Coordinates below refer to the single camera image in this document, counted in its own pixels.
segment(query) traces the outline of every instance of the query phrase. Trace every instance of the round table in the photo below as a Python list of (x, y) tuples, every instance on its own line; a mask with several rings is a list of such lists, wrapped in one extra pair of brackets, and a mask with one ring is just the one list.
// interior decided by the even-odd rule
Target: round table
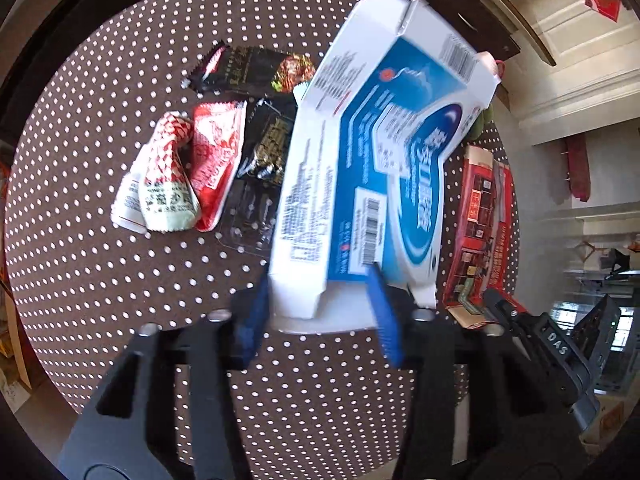
[[(139, 235), (110, 206), (154, 121), (200, 101), (180, 80), (214, 40), (322, 60), (358, 0), (144, 0), (101, 25), (56, 72), (28, 119), (6, 205), (6, 257), (22, 322), (44, 369), (81, 411), (142, 324), (191, 324), (252, 286), (265, 260), (215, 232)], [(506, 161), (492, 125), (475, 142)], [(463, 150), (445, 164), (440, 290), (449, 272)], [(513, 291), (518, 219), (507, 268)], [(458, 370), (458, 400), (466, 392)], [(256, 479), (350, 479), (395, 458), (412, 373), (389, 367), (374, 331), (265, 334), (230, 375)], [(176, 429), (191, 459), (188, 370), (177, 370)]]

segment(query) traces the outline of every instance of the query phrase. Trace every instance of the snack packet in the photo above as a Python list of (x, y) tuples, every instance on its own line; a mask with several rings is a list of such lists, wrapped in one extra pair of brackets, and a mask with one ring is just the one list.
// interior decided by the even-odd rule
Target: snack packet
[(130, 170), (125, 174), (116, 193), (116, 200), (111, 205), (111, 221), (125, 229), (140, 234), (146, 232), (146, 222), (140, 205), (140, 181), (146, 173), (151, 145), (143, 144), (133, 161)]
[(138, 186), (140, 206), (150, 231), (185, 231), (200, 217), (200, 205), (178, 156), (191, 139), (191, 120), (165, 112), (149, 141), (145, 177)]
[(246, 102), (201, 103), (193, 112), (191, 185), (200, 200), (198, 231), (211, 231), (222, 214), (240, 163)]
[(311, 60), (257, 46), (218, 43), (182, 82), (196, 92), (235, 91), (254, 96), (293, 92), (316, 73)]
[(247, 121), (245, 149), (238, 178), (249, 175), (280, 186), (289, 153), (295, 105), (282, 104), (282, 111), (264, 99), (258, 102)]

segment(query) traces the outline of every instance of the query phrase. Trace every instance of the window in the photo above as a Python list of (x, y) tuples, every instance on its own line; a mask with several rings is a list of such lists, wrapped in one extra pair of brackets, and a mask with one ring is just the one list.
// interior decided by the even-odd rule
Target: window
[[(558, 326), (566, 331), (570, 331), (593, 307), (579, 303), (559, 302), (549, 314)], [(634, 310), (625, 306), (620, 307), (620, 321), (613, 337), (611, 350), (622, 352), (625, 349), (626, 340), (631, 332), (631, 325), (634, 321)]]
[(626, 340), (629, 338), (631, 332), (631, 325), (634, 322), (634, 310), (632, 308), (620, 307), (622, 314), (620, 315), (620, 321), (618, 322), (618, 328), (615, 336), (613, 336), (613, 343), (611, 349), (615, 352), (622, 352), (625, 349)]

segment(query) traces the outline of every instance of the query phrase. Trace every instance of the white cardboard box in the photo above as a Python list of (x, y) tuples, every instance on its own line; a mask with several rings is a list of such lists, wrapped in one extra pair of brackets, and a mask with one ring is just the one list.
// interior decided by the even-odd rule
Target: white cardboard box
[(498, 79), (424, 0), (362, 0), (296, 117), (270, 277), (276, 328), (375, 326), (367, 267), (435, 305), (444, 160)]

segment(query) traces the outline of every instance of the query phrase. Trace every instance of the green object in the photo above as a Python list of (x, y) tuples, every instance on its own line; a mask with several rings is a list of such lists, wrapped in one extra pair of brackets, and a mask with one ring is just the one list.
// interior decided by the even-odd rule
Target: green object
[(494, 121), (494, 104), (489, 103), (489, 107), (484, 111), (484, 124)]
[(480, 115), (476, 118), (471, 128), (466, 134), (466, 140), (478, 140), (484, 130), (484, 111), (480, 112)]
[(458, 295), (458, 301), (460, 302), (460, 304), (463, 307), (465, 307), (465, 310), (469, 314), (473, 314), (474, 316), (480, 316), (480, 314), (482, 314), (482, 311), (476, 305), (471, 303), (471, 300), (469, 300), (469, 298), (468, 298), (468, 296), (469, 296), (469, 294), (471, 294), (471, 290), (473, 288), (474, 288), (474, 279), (473, 278), (467, 278), (465, 280), (465, 285), (462, 288), (462, 291)]

